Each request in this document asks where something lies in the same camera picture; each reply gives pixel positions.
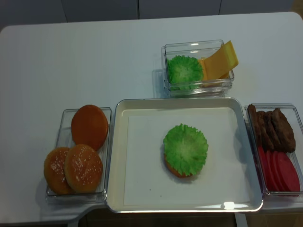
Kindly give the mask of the green lettuce leaf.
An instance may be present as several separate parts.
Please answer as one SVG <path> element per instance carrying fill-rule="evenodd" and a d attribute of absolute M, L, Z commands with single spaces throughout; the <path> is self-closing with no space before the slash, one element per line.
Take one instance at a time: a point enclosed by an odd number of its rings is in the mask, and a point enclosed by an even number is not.
<path fill-rule="evenodd" d="M 199 85 L 189 85 L 190 82 L 202 81 L 203 68 L 195 57 L 176 55 L 167 60 L 168 77 L 170 84 L 183 84 L 173 86 L 171 90 L 190 90 L 199 88 Z"/>
<path fill-rule="evenodd" d="M 163 139 L 163 145 L 163 154 L 196 157 L 200 160 L 204 158 L 205 161 L 207 159 L 207 139 L 200 130 L 186 124 L 170 129 Z"/>

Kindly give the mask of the plain brown bun half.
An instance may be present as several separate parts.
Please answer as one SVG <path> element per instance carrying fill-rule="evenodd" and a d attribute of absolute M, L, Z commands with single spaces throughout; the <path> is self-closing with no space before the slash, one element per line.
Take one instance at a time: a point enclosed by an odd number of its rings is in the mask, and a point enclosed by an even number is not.
<path fill-rule="evenodd" d="M 75 144 L 85 144 L 99 150 L 107 138 L 109 124 L 104 112 L 95 105 L 81 107 L 71 121 L 71 134 Z"/>

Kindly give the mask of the white rectangular serving tray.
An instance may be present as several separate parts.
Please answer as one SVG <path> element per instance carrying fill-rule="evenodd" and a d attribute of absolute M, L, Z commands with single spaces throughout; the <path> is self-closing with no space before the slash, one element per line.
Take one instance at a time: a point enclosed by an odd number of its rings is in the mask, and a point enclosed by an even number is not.
<path fill-rule="evenodd" d="M 209 149 L 203 169 L 178 178 L 163 139 L 193 126 Z M 107 206 L 118 213 L 254 212 L 263 205 L 244 114 L 231 97 L 125 99 L 116 106 Z"/>

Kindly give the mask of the flat orange cheese slice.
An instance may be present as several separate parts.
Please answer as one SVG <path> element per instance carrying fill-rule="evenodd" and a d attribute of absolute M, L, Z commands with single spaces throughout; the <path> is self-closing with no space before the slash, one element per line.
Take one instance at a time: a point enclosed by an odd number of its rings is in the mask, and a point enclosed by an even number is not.
<path fill-rule="evenodd" d="M 230 70 L 228 70 L 227 65 L 223 62 L 220 62 L 218 59 L 212 59 L 209 58 L 200 58 L 198 59 L 198 62 L 200 63 L 202 67 L 202 73 L 203 78 L 202 81 L 210 81 L 214 79 L 227 79 L 229 78 Z M 215 76 L 218 76 L 218 73 L 225 72 L 225 74 L 222 74 L 220 77 L 215 78 Z"/>

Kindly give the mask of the right sesame bun top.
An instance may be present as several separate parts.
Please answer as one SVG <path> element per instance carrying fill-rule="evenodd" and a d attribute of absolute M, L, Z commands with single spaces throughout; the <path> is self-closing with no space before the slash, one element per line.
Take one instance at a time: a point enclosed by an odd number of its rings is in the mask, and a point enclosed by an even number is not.
<path fill-rule="evenodd" d="M 95 192 L 101 181 L 103 163 L 92 147 L 78 144 L 66 155 L 64 173 L 68 185 L 76 193 Z"/>

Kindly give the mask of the sesame bun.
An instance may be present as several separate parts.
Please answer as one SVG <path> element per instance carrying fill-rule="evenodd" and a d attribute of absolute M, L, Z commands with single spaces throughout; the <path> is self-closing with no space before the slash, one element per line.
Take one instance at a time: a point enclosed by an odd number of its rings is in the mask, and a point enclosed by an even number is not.
<path fill-rule="evenodd" d="M 95 192 L 101 181 L 103 163 L 92 147 L 78 144 L 66 155 L 64 173 L 68 185 L 76 193 Z"/>
<path fill-rule="evenodd" d="M 44 161 L 44 177 L 47 184 L 54 193 L 59 195 L 74 193 L 64 173 L 65 158 L 69 150 L 69 147 L 55 148 Z"/>

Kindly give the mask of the clear bun container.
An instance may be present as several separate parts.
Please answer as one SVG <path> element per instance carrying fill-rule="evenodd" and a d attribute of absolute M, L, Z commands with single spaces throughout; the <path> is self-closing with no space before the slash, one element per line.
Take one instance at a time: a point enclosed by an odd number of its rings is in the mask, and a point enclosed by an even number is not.
<path fill-rule="evenodd" d="M 108 185 L 108 175 L 109 175 L 109 159 L 111 152 L 111 136 L 112 136 L 112 110 L 109 107 L 102 107 L 101 110 L 106 116 L 109 129 L 107 133 L 107 138 L 102 147 L 98 150 L 98 155 L 103 163 L 103 173 L 101 176 L 100 183 L 95 190 L 95 192 L 90 193 L 74 193 L 67 195 L 57 195 L 53 192 L 50 187 L 46 188 L 45 200 L 49 204 L 97 204 L 104 203 L 107 198 L 107 185 Z M 57 147 L 73 147 L 75 145 L 72 140 L 71 135 L 71 122 L 77 109 L 66 109 L 62 113 L 60 127 L 56 139 Z"/>

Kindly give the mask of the leftmost brown meat patty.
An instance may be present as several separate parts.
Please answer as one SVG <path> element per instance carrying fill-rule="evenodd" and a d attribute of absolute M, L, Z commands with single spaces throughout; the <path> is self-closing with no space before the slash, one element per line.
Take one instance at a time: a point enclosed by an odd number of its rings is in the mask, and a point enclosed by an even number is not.
<path fill-rule="evenodd" d="M 260 129 L 259 121 L 258 121 L 257 111 L 253 104 L 248 105 L 248 112 L 250 114 L 250 119 L 251 119 L 251 123 L 253 126 L 257 145 L 258 145 L 258 147 L 262 147 L 261 129 Z"/>

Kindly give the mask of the left sesame bun top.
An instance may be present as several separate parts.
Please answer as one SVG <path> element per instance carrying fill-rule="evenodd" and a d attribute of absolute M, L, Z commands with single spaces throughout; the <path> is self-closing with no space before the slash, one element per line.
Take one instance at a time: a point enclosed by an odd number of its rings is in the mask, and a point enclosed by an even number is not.
<path fill-rule="evenodd" d="M 44 177 L 47 184 L 54 193 L 59 195 L 74 193 L 64 173 L 65 158 L 69 150 L 69 147 L 55 148 L 44 161 Z"/>

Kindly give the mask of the clear meat and tomato box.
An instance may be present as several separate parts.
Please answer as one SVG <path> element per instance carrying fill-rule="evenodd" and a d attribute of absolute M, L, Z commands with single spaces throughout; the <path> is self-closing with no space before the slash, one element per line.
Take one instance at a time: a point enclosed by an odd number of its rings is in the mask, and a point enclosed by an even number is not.
<path fill-rule="evenodd" d="M 273 111 L 279 108 L 285 115 L 290 126 L 294 132 L 296 140 L 296 150 L 293 153 L 288 153 L 297 171 L 300 181 L 300 189 L 303 189 L 303 124 L 296 107 L 292 104 L 279 104 L 279 103 L 254 103 L 257 111 Z M 250 139 L 250 146 L 252 148 L 252 155 L 258 175 L 258 180 L 261 188 L 263 205 L 262 210 L 275 210 L 275 211 L 289 211 L 289 210 L 303 210 L 303 192 L 271 192 L 267 189 L 263 170 L 261 167 L 260 157 L 257 149 L 257 141 L 253 132 L 252 121 L 248 111 L 248 106 L 244 107 L 244 116 L 246 117 L 247 132 Z"/>

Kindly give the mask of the leftmost red tomato slice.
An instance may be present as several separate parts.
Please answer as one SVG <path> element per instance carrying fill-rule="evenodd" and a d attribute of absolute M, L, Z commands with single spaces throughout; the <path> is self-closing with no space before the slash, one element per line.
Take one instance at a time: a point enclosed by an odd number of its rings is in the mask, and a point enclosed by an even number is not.
<path fill-rule="evenodd" d="M 262 166 L 262 170 L 263 170 L 263 174 L 264 174 L 264 178 L 265 178 L 266 188 L 268 189 L 268 191 L 278 192 L 279 188 L 272 176 L 271 168 L 268 167 L 267 157 L 266 157 L 266 154 L 265 154 L 262 146 L 258 146 L 258 154 L 259 154 L 260 161 L 261 161 L 261 166 Z"/>

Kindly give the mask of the red tomato slice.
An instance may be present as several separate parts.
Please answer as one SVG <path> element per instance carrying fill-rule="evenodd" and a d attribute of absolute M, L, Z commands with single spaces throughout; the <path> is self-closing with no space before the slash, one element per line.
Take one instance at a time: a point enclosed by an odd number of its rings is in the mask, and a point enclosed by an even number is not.
<path fill-rule="evenodd" d="M 261 166 L 262 166 L 262 170 L 263 170 L 263 174 L 264 174 L 264 178 L 265 178 L 266 188 L 268 189 L 268 191 L 278 192 L 279 188 L 272 176 L 271 168 L 268 167 L 267 157 L 266 157 L 266 154 L 265 154 L 262 146 L 258 146 L 258 154 L 259 154 L 260 161 L 261 161 Z"/>
<path fill-rule="evenodd" d="M 274 157 L 271 151 L 266 152 L 268 175 L 269 175 L 269 190 L 273 192 L 285 192 L 279 174 L 274 166 Z"/>
<path fill-rule="evenodd" d="M 289 159 L 283 152 L 274 151 L 274 166 L 286 192 L 300 192 L 300 181 L 297 171 Z"/>

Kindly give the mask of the rightmost brown meat patty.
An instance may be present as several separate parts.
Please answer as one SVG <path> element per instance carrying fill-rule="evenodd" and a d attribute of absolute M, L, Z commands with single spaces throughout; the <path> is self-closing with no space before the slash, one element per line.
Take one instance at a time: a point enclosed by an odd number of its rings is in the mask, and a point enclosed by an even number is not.
<path fill-rule="evenodd" d="M 293 129 L 280 108 L 272 112 L 272 124 L 285 153 L 293 153 L 296 148 Z"/>

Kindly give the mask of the middle red tomato slice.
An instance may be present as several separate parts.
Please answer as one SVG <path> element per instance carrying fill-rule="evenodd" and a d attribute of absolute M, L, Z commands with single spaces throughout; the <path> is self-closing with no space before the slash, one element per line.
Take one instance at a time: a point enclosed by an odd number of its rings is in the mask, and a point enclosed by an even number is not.
<path fill-rule="evenodd" d="M 269 175 L 269 190 L 273 192 L 285 192 L 279 174 L 274 166 L 274 157 L 271 151 L 266 152 L 268 175 Z"/>

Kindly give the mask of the rightmost red tomato slice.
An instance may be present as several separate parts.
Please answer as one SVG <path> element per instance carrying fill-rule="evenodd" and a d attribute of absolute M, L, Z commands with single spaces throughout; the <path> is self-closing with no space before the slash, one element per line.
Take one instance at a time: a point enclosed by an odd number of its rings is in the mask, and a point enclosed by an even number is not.
<path fill-rule="evenodd" d="M 274 166 L 286 192 L 300 192 L 300 181 L 297 171 L 289 159 L 283 152 L 274 151 Z"/>

